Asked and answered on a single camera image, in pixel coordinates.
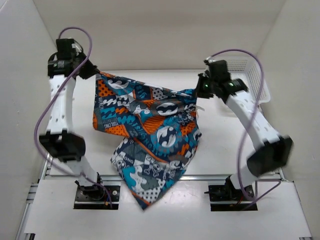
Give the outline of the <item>colourful patterned shorts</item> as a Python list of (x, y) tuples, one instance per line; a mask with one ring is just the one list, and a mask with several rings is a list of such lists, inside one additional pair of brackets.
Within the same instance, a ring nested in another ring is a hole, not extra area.
[(92, 124), (122, 137), (110, 161), (143, 210), (183, 176), (202, 135), (194, 89), (176, 91), (105, 72), (95, 76)]

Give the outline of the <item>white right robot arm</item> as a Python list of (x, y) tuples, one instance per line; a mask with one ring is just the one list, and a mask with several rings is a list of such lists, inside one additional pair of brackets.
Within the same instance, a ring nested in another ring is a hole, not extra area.
[(206, 69), (198, 74), (196, 96), (209, 99), (220, 98), (237, 116), (245, 134), (251, 139), (254, 152), (246, 165), (227, 179), (224, 193), (230, 200), (238, 199), (243, 188), (260, 176), (287, 165), (293, 140), (281, 135), (259, 111), (249, 88), (242, 79), (232, 79), (225, 60), (205, 59)]

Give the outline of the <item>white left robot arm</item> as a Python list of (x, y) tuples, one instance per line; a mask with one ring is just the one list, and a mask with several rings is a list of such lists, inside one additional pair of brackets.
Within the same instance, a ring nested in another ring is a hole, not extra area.
[(78, 189), (93, 200), (100, 200), (105, 194), (100, 175), (90, 166), (85, 153), (86, 143), (82, 136), (74, 132), (73, 95), (76, 78), (88, 79), (98, 70), (89, 60), (81, 45), (73, 38), (58, 38), (57, 51), (47, 63), (50, 84), (50, 114), (44, 134), (39, 135), (39, 143), (70, 169), (70, 175), (77, 179)]

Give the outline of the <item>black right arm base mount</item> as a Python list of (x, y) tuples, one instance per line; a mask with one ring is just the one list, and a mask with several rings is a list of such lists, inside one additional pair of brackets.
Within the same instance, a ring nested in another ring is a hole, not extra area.
[(209, 196), (212, 212), (258, 211), (257, 204), (245, 197), (240, 189), (232, 192), (225, 185), (209, 185), (204, 194)]

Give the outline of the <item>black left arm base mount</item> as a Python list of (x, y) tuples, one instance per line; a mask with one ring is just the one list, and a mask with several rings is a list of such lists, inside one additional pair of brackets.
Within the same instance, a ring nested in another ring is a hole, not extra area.
[(73, 208), (75, 210), (118, 210), (120, 201), (120, 185), (105, 185), (104, 186), (110, 194), (110, 199), (104, 189), (96, 191), (83, 191), (78, 186)]

